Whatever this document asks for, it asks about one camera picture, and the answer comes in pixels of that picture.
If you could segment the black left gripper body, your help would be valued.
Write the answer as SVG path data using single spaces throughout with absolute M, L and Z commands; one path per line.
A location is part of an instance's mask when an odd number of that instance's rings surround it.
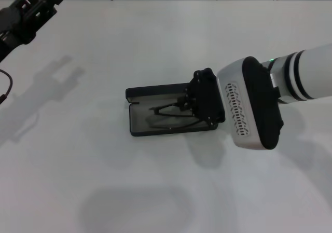
M 29 32 L 23 17 L 36 4 L 32 0 L 15 0 L 0 10 L 0 62 L 15 48 L 29 44 L 36 32 Z

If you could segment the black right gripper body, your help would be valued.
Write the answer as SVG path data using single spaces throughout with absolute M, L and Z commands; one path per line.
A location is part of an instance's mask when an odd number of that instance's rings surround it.
M 224 123 L 225 110 L 217 78 L 210 68 L 195 71 L 186 87 L 186 99 L 195 118 L 209 127 Z

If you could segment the black round glasses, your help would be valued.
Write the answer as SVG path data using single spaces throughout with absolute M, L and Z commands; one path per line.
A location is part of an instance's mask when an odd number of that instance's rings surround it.
M 173 118 L 195 118 L 196 121 L 186 124 L 186 125 L 180 125 L 180 126 L 169 126 L 169 125 L 156 125 L 154 123 L 148 122 L 149 126 L 154 129 L 168 129 L 168 130 L 174 130 L 174 129 L 184 129 L 189 128 L 192 126 L 195 126 L 199 123 L 202 123 L 203 120 L 199 119 L 195 116 L 193 112 L 191 112 L 191 115 L 183 115 L 183 114 L 168 114 L 168 113 L 162 113 L 161 110 L 168 108 L 168 107 L 177 107 L 180 112 L 184 112 L 187 110 L 192 110 L 192 104 L 188 103 L 186 100 L 183 100 L 182 98 L 178 98 L 176 102 L 162 105 L 162 106 L 156 106 L 151 107 L 148 110 L 153 111 L 155 116 L 161 116 L 161 117 L 173 117 Z

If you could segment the black glasses case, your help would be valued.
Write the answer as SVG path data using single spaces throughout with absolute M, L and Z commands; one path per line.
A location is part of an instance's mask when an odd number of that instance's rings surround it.
M 197 118 L 155 115 L 153 107 L 177 102 L 185 95 L 187 83 L 135 87 L 126 89 L 129 103 L 129 130 L 132 136 L 152 136 L 212 131 L 218 124 L 207 124 Z

